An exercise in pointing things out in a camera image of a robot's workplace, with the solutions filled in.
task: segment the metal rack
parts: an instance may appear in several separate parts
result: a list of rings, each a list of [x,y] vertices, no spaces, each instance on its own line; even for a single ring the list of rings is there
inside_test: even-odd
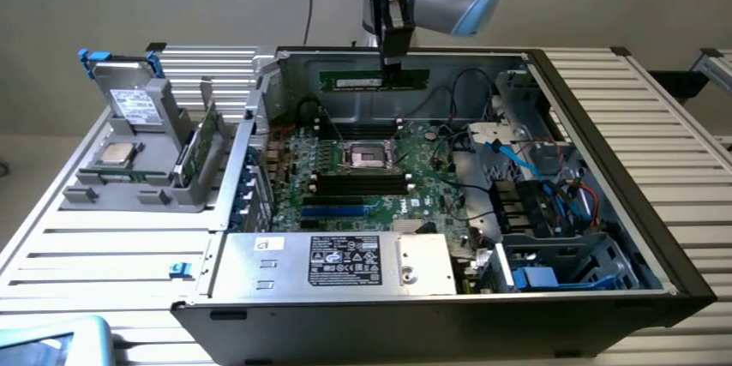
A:
[[[702,49],[692,70],[706,74],[719,87],[732,93],[732,49]]]
[[[642,330],[595,359],[572,364],[728,364],[730,153],[632,57],[618,56],[610,49],[546,51],[720,299],[675,328]],[[258,62],[268,57],[271,53],[256,48],[167,46],[162,61],[179,105],[192,111],[203,107],[198,79],[214,76],[218,105],[227,119],[238,122],[254,90]],[[107,112],[0,254],[0,328],[92,312],[112,326],[119,364],[212,364],[168,313],[171,302],[192,294],[198,279],[168,279],[168,267],[178,261],[200,264],[216,236],[210,229],[218,222],[219,190],[199,214],[59,211],[60,188],[107,133],[106,116]]]

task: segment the blue latch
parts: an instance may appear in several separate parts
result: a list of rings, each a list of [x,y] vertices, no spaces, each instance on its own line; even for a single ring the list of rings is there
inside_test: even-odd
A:
[[[112,53],[108,51],[94,51],[90,55],[90,60],[92,62],[104,62],[112,57]]]
[[[191,274],[191,268],[194,267],[192,263],[174,263],[171,265],[171,271],[168,273],[168,276],[171,276],[171,279],[188,279],[192,278]]]
[[[104,62],[112,57],[112,54],[108,51],[94,51],[90,53],[88,49],[79,49],[76,55],[79,56],[82,66],[84,66],[87,76],[90,76],[90,79],[94,79],[94,72],[90,67],[90,62]]]
[[[520,291],[614,291],[620,289],[614,274],[590,283],[560,283],[551,267],[520,267],[511,274]]]
[[[90,79],[94,79],[92,69],[90,68],[88,54],[90,54],[90,51],[87,49],[79,49],[79,52],[76,53],[76,55],[79,56],[79,62],[82,63],[82,66],[84,66],[84,71],[87,72],[87,76],[90,76]]]
[[[160,58],[154,51],[148,53],[147,59],[152,70],[156,72],[156,78],[164,79],[166,73],[163,72],[163,65],[160,64]]]

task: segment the power supply label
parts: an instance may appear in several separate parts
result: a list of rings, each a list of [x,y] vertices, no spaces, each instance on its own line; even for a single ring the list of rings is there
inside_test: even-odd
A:
[[[311,237],[308,282],[314,286],[380,285],[379,237]]]

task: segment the cpu socket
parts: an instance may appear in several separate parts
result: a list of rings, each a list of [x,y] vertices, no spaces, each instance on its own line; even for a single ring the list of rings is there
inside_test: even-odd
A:
[[[351,143],[347,147],[347,163],[355,168],[390,169],[392,163],[391,144]]]

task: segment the black cable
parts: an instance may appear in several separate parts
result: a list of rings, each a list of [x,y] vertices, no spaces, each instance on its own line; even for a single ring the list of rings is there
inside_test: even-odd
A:
[[[435,151],[432,152],[432,156],[431,156],[431,164],[432,164],[432,171],[435,172],[435,177],[440,180],[440,182],[443,182],[444,184],[448,184],[450,186],[452,186],[454,188],[462,188],[462,189],[476,189],[476,190],[480,190],[482,192],[484,192],[487,195],[491,195],[491,192],[488,191],[488,189],[480,187],[480,186],[476,186],[475,184],[463,184],[463,183],[458,183],[458,182],[452,182],[447,179],[444,179],[440,175],[439,175],[439,172],[435,170],[435,165],[434,165],[434,159],[435,159],[435,156],[438,155],[438,151],[439,149],[442,148],[442,144],[444,141],[447,140],[451,140],[454,139],[456,136],[459,135],[464,135],[464,134],[468,134],[468,131],[467,130],[463,130],[458,133],[455,133],[452,136],[448,136],[446,137],[444,139],[440,140],[438,146],[435,147]],[[471,220],[475,220],[475,219],[479,219],[484,216],[488,216],[488,214],[492,214],[495,213],[495,211],[488,211],[486,213],[482,213],[479,214],[478,216],[474,216],[471,218],[458,218],[455,217],[451,213],[450,213],[450,208],[447,209],[447,214],[450,215],[451,218],[454,218],[455,220],[459,220],[462,222],[470,222]]]
[[[427,99],[403,116],[404,119],[412,117],[415,113],[423,109],[424,105],[427,105],[427,102],[430,102],[432,97],[435,96],[435,93],[438,92],[438,90],[442,90],[442,89],[447,90],[447,93],[450,94],[450,96],[454,95],[452,91],[450,90],[450,87],[447,87],[446,85],[440,85],[435,87],[431,90],[431,94],[427,96]]]
[[[399,159],[394,162],[392,165],[399,165],[399,162],[402,162],[402,160],[404,160],[407,158],[407,155],[412,152],[412,150],[415,149],[416,145],[414,145],[412,147],[410,147],[407,149],[407,151],[404,152],[404,154],[399,157]]]
[[[458,93],[458,82],[460,81],[460,78],[470,72],[475,72],[475,73],[479,73],[487,83],[488,83],[488,89],[487,89],[487,101],[488,101],[488,106],[487,106],[487,112],[492,112],[494,111],[494,90],[495,90],[495,82],[494,80],[491,79],[491,76],[488,75],[488,73],[486,73],[486,71],[483,71],[483,69],[479,69],[479,68],[467,68],[464,69],[459,74],[458,76],[455,77],[455,80],[454,80],[454,87],[452,87],[452,90],[454,90],[454,102],[455,102],[455,94]],[[458,105],[455,105],[455,117],[458,117]]]
[[[450,115],[447,117],[447,121],[452,122],[454,119],[458,117],[458,103],[455,102],[455,89],[448,89],[450,91]]]
[[[302,124],[300,115],[302,115],[302,108],[306,106],[306,103],[308,102],[314,102],[315,104],[318,104],[318,107],[320,107],[320,100],[318,100],[315,96],[306,96],[304,98],[300,99],[300,102],[298,102],[298,107],[295,108],[295,125],[298,127],[304,126]]]
[[[306,35],[302,39],[303,46],[308,45],[308,37],[310,37],[310,24],[312,23],[312,0],[308,0],[308,24],[306,25]]]

